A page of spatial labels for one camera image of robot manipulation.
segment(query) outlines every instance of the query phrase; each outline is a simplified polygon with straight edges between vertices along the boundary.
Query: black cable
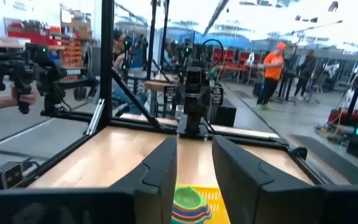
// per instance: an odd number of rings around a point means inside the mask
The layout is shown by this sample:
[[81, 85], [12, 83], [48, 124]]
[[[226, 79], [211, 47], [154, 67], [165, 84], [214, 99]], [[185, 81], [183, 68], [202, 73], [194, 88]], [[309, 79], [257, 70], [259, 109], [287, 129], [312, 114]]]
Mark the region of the black cable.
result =
[[62, 99], [62, 103], [68, 107], [68, 110], [69, 110], [70, 113], [73, 111], [71, 106], [68, 103], [66, 103], [66, 101], [64, 99]]
[[199, 126], [200, 125], [203, 125], [210, 134], [213, 134], [213, 135], [216, 134], [215, 129], [212, 127], [212, 125], [209, 121], [205, 120], [205, 123], [200, 123]]
[[220, 42], [220, 41], [217, 40], [217, 39], [208, 39], [208, 40], [204, 41], [204, 42], [198, 47], [197, 56], [196, 56], [197, 60], [200, 60], [200, 57], [201, 57], [201, 54], [200, 54], [201, 48], [202, 48], [206, 43], [211, 42], [211, 41], [215, 41], [215, 42], [217, 42], [217, 43], [219, 44], [219, 46], [221, 47], [222, 53], [221, 53], [221, 58], [220, 58], [219, 60], [217, 60], [214, 64], [212, 64], [212, 66], [209, 68], [210, 70], [211, 70], [213, 67], [215, 67], [215, 66], [223, 59], [223, 51], [224, 51], [224, 48], [223, 48], [222, 42]]

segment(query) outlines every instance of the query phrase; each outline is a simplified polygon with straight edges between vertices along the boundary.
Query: wooden table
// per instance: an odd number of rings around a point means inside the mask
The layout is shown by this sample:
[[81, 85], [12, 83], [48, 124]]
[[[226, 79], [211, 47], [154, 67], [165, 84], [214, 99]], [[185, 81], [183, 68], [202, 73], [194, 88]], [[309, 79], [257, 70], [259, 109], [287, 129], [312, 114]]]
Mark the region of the wooden table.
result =
[[174, 74], [165, 74], [165, 76], [171, 81], [171, 83], [166, 82], [167, 80], [161, 74], [152, 77], [151, 80], [147, 80], [144, 82], [144, 87], [147, 90], [151, 91], [150, 96], [150, 114], [156, 116], [155, 105], [158, 103], [157, 101], [157, 92], [164, 91], [164, 87], [177, 85], [173, 83], [177, 79], [177, 75]]
[[[143, 115], [135, 115], [135, 114], [129, 114], [129, 113], [124, 113], [123, 115], [120, 116], [120, 118], [128, 118], [128, 119], [137, 119], [137, 120], [141, 120], [141, 121], [147, 121], [146, 117]], [[178, 122], [174, 119], [157, 118], [157, 120], [163, 124], [178, 125]], [[279, 138], [279, 136], [274, 133], [266, 133], [263, 131], [253, 131], [253, 130], [248, 130], [248, 129], [229, 128], [229, 127], [215, 125], [215, 124], [212, 124], [212, 127], [214, 128], [215, 131], [222, 131], [222, 132], [235, 133], [235, 134], [244, 134], [244, 135], [248, 135], [248, 136], [258, 136], [258, 137], [264, 137], [264, 138]]]
[[[167, 137], [169, 136], [165, 134], [126, 128], [104, 128], [35, 180], [29, 188], [109, 187], [135, 168]], [[218, 186], [211, 145], [211, 141], [178, 139], [177, 184]], [[261, 147], [241, 147], [276, 168], [313, 184], [285, 152]]]

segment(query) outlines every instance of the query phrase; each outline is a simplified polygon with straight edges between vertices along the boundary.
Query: black box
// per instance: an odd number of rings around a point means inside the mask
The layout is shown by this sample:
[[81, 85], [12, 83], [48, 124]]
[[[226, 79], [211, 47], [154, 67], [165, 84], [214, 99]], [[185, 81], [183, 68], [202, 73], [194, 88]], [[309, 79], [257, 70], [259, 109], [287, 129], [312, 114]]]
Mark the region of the black box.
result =
[[7, 162], [0, 166], [0, 190], [10, 189], [23, 181], [20, 162]]

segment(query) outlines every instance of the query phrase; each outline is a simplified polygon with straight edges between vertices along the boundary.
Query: metal pole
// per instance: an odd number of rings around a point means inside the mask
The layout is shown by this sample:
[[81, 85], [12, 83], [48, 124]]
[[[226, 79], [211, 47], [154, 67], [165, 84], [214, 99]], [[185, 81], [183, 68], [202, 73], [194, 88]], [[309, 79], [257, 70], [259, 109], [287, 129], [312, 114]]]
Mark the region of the metal pole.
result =
[[164, 45], [165, 45], [165, 39], [167, 38], [167, 29], [168, 29], [168, 10], [169, 10], [169, 0], [165, 0], [165, 18], [164, 18], [164, 28], [162, 30], [162, 40], [161, 40], [161, 57], [160, 57], [160, 67], [162, 68], [162, 65], [164, 63]]
[[146, 79], [150, 80], [152, 73], [152, 59], [153, 59], [153, 47], [154, 47], [154, 32], [155, 32], [155, 13], [157, 11], [157, 0], [152, 0], [152, 21], [150, 25], [150, 40], [149, 40], [149, 58], [147, 61], [147, 74]]
[[104, 99], [99, 128], [107, 126], [111, 119], [111, 67], [112, 32], [114, 25], [114, 0], [102, 0], [102, 33], [100, 50], [100, 98]]

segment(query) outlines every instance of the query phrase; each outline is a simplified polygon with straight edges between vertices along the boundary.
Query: cable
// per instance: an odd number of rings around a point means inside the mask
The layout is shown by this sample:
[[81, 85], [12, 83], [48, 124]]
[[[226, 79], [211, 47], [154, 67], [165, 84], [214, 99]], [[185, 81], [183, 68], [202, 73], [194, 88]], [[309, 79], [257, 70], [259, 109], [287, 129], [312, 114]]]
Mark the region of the cable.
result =
[[64, 91], [62, 91], [61, 89], [59, 89], [59, 87], [58, 87], [57, 85], [54, 86], [54, 89], [55, 89], [55, 93], [57, 94], [57, 97], [58, 97], [59, 99], [61, 99], [62, 103], [67, 106], [67, 108], [68, 108], [68, 110], [69, 110], [69, 113], [71, 113], [71, 112], [73, 111], [73, 109], [72, 109], [71, 106], [70, 106], [68, 103], [66, 103], [66, 101], [64, 100]]
[[[198, 47], [197, 55], [196, 55], [197, 60], [199, 60], [200, 57], [201, 57], [201, 54], [200, 54], [201, 48], [202, 48], [206, 43], [211, 42], [211, 41], [217, 42], [217, 43], [219, 44], [219, 46], [221, 47], [221, 50], [222, 50], [222, 53], [223, 53], [224, 48], [223, 48], [222, 42], [220, 42], [220, 41], [217, 40], [217, 39], [208, 39], [208, 40], [204, 41], [204, 42]], [[215, 67], [222, 59], [223, 59], [223, 54], [221, 54], [221, 58], [220, 58], [219, 60], [217, 60], [214, 64], [212, 64], [212, 66], [210, 66], [209, 69], [211, 70], [213, 67]]]
[[342, 113], [339, 113], [338, 124], [336, 125], [336, 129], [335, 129], [333, 136], [336, 135], [336, 133], [338, 132], [338, 129], [339, 129], [339, 125], [341, 125], [341, 117], [342, 117]]

